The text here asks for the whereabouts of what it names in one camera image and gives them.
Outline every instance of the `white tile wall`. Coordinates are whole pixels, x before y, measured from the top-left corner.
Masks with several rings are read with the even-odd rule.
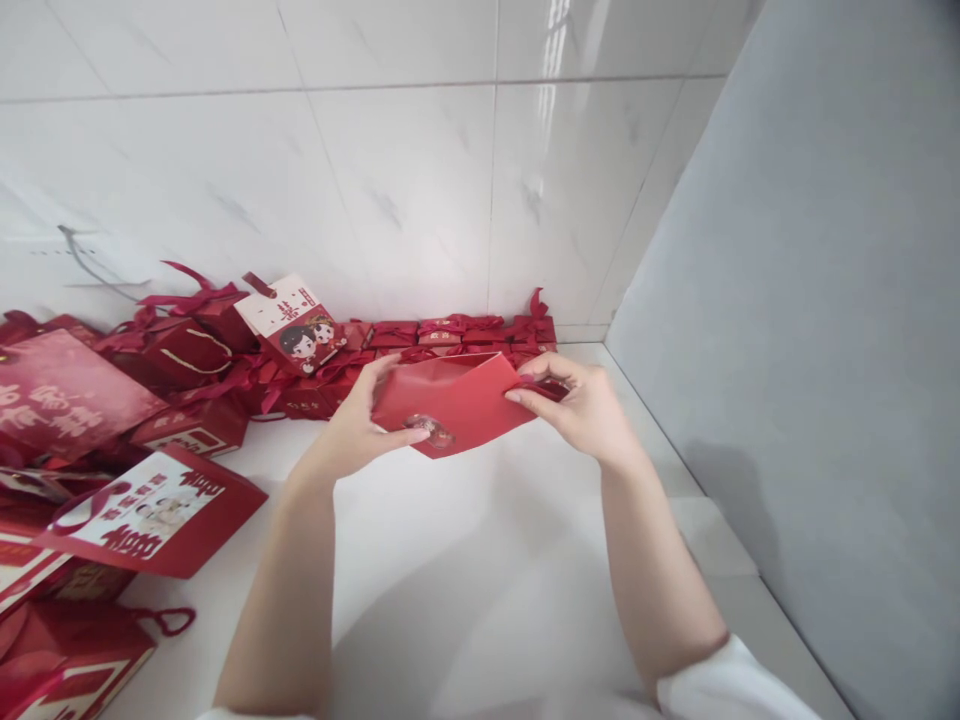
[[[512,315],[543,285],[564,340],[601,340],[758,7],[7,0],[0,238],[296,269],[373,319]],[[129,291],[190,289],[157,268]],[[0,265],[0,307],[130,312],[26,275]]]

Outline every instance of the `bag handle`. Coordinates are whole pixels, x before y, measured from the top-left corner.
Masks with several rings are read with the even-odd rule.
[[[117,483],[116,485],[109,485],[99,490],[91,490],[83,495],[78,495],[72,500],[68,500],[66,503],[57,508],[57,511],[53,514],[53,520],[50,523],[50,532],[52,532],[54,535],[71,535],[75,533],[77,530],[90,522],[95,515],[103,510],[104,507],[106,507],[107,500],[110,499],[111,495],[123,495],[132,488],[133,485],[124,481]],[[77,509],[88,500],[90,501],[90,515],[86,520],[75,525],[60,524],[60,520],[69,514],[71,510]]]
[[[173,361],[174,361],[175,363],[177,363],[178,365],[182,365],[183,367],[187,368],[188,370],[193,370],[195,373],[198,373],[198,374],[200,374],[200,375],[216,375],[216,374],[218,374],[218,373],[222,373],[224,370],[226,370],[228,367],[230,367],[230,366],[233,364],[233,360],[232,360],[232,358],[233,358],[233,350],[231,350],[229,347],[227,347],[227,346],[224,345],[222,342],[220,342],[219,340],[217,340],[213,335],[210,335],[209,333],[205,333],[205,332],[200,332],[199,330],[194,330],[194,329],[192,329],[192,328],[187,328],[187,332],[188,332],[190,335],[195,335],[196,337],[206,338],[207,340],[209,340],[210,342],[212,342],[214,345],[216,345],[217,347],[219,347],[221,350],[223,350],[223,352],[226,354],[226,356],[227,356],[228,358],[231,358],[231,359],[228,359],[223,365],[221,365],[220,367],[218,367],[216,370],[201,370],[200,368],[198,368],[198,367],[196,367],[196,366],[194,366],[194,365],[191,365],[190,363],[188,363],[188,362],[187,362],[186,360],[184,360],[183,358],[177,357],[177,356],[173,353],[172,350],[167,350],[166,348],[161,348],[161,349],[160,349],[160,354],[167,356],[168,358],[170,358],[171,360],[173,360]]]
[[[176,637],[183,634],[188,627],[193,625],[197,619],[197,611],[193,608],[168,608],[166,610],[151,610],[150,608],[128,608],[130,615],[134,620],[153,620],[159,627],[160,633],[164,637]],[[183,622],[178,627],[170,627],[168,618],[184,616]]]

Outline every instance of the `white countertop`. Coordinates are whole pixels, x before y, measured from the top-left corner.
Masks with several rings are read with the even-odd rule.
[[[824,720],[852,716],[599,344],[561,346],[607,365],[734,632]],[[324,423],[251,424],[226,467],[274,492]],[[429,460],[405,449],[336,490],[338,718],[452,718],[576,687],[636,692],[610,589],[595,463],[542,421]],[[196,576],[140,576],[124,602],[191,605],[103,720],[193,718],[210,707],[267,532],[268,502]]]

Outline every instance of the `white label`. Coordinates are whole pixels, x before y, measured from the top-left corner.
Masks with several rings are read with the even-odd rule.
[[[149,559],[176,532],[223,492],[220,483],[163,453],[151,455],[101,492],[121,483],[131,489],[109,495],[90,518],[87,500],[57,520],[60,527],[84,523],[71,537],[139,559]]]
[[[275,298],[251,293],[234,307],[256,334],[270,337],[278,330],[311,312],[317,298],[299,275],[287,275],[270,285]]]

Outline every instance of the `pile of gift bags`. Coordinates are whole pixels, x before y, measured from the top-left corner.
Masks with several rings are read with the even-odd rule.
[[[499,353],[512,373],[556,350],[540,289],[510,324],[369,322],[332,318],[297,275],[217,289],[170,265],[199,290],[145,298],[109,332],[16,310],[0,324],[0,720],[93,718],[136,672],[145,611],[116,599],[138,572],[191,577],[266,500],[209,459],[249,422],[329,419],[384,354]],[[383,424],[409,426],[400,410]],[[451,430],[460,448],[486,439],[415,420],[438,428],[431,457],[456,451]]]

